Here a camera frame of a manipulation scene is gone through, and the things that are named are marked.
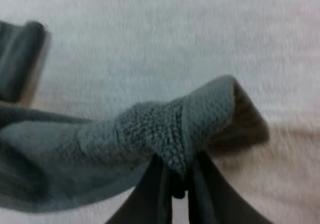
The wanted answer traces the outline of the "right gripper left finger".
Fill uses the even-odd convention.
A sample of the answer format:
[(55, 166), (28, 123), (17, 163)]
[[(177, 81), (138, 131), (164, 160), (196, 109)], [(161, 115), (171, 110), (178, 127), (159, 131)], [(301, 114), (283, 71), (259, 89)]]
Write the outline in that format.
[(107, 224), (172, 223), (170, 170), (162, 159), (152, 159), (134, 191)]

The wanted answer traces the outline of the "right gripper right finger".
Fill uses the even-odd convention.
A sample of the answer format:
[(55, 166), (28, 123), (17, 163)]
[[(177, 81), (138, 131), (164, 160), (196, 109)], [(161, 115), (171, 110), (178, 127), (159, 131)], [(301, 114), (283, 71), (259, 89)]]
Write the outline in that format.
[(205, 152), (195, 156), (189, 176), (190, 223), (271, 223), (232, 188)]

